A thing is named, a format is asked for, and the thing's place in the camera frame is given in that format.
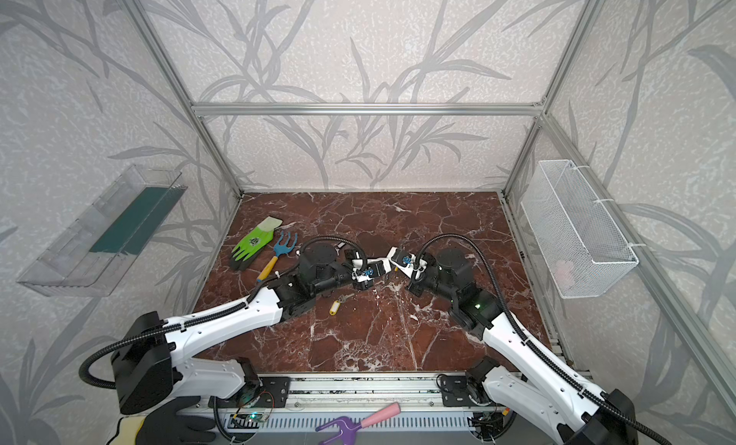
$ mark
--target black glove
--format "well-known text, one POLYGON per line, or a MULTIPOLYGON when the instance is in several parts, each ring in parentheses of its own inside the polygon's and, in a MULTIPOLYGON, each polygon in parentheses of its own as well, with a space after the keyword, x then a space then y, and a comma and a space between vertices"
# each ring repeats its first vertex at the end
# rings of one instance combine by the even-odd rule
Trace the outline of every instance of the black glove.
POLYGON ((177 397, 152 411, 135 436, 135 445, 181 445, 215 440, 215 420, 201 416, 177 415, 183 408, 199 402, 199 397, 177 397))

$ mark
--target wall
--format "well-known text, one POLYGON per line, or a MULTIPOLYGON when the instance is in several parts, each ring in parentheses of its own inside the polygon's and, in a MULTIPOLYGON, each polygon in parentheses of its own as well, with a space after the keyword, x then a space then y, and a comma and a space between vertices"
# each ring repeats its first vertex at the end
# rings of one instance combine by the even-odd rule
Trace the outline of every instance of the wall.
POLYGON ((107 440, 116 395, 83 385, 79 364, 138 315, 192 305, 235 209, 133 27, 103 3, 0 0, 3 443, 107 440), (48 298, 17 284, 132 163, 178 168, 189 189, 112 295, 48 298))
MULTIPOLYGON (((367 103, 539 101, 583 1, 141 0, 194 101, 367 103)), ((531 123, 209 120, 256 189, 499 188, 531 123)))
MULTIPOLYGON (((551 109, 731 360, 734 18, 734 0, 606 0, 551 109)), ((673 443, 736 443, 637 274, 598 299, 559 298, 518 207, 533 162, 559 158, 545 135, 535 151, 511 201, 575 366, 630 395, 673 443)))

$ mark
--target marble surface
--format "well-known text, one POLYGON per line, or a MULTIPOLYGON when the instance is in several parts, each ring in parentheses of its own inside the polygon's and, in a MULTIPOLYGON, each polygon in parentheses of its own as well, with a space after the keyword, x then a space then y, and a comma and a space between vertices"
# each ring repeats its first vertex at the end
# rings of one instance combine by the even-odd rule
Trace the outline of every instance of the marble surface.
MULTIPOLYGON (((465 234, 492 263, 511 310, 548 345, 537 305, 495 192, 323 192, 246 194, 207 280, 196 310, 246 295, 271 258, 271 246, 251 269, 232 271, 230 251, 253 227, 271 215, 301 240, 337 234, 357 240, 369 256, 392 246, 418 251, 443 232, 465 234)), ((437 253, 453 240, 430 248, 437 253)), ((470 259, 475 259, 467 249, 470 259)), ((281 256, 276 269, 297 261, 281 256)), ((476 262, 478 283, 490 283, 476 262)), ((329 308, 351 287, 318 297, 314 309, 296 319, 240 335, 199 357, 250 358, 258 371, 455 371, 471 367, 484 354, 512 367, 498 353, 469 336, 447 314, 450 303, 425 292, 405 290, 407 279, 392 274, 373 289, 348 299, 336 315, 329 308)))

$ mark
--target glove finger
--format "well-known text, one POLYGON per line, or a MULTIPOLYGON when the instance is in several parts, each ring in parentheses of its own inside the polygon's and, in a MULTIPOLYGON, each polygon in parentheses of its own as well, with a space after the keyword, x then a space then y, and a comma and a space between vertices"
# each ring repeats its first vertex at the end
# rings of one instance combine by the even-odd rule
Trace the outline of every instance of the glove finger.
POLYGON ((214 432, 203 432, 197 430, 184 430, 179 434, 179 440, 184 443, 209 443, 215 440, 214 432))
POLYGON ((180 416, 184 424, 191 430, 210 430, 215 427, 215 420, 203 416, 180 416))
POLYGON ((162 412, 165 411, 166 413, 173 414, 183 408, 191 407, 197 402, 199 402, 199 396, 175 397, 174 400, 159 407, 156 411, 160 410, 162 412))

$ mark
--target white mesh basket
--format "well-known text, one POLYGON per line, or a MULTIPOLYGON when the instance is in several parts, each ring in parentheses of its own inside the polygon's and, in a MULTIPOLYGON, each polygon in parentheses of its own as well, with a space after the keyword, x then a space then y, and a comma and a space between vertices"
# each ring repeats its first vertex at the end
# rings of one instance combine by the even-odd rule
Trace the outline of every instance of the white mesh basket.
POLYGON ((600 296, 639 263, 570 160, 539 161, 521 207, 562 298, 600 296))

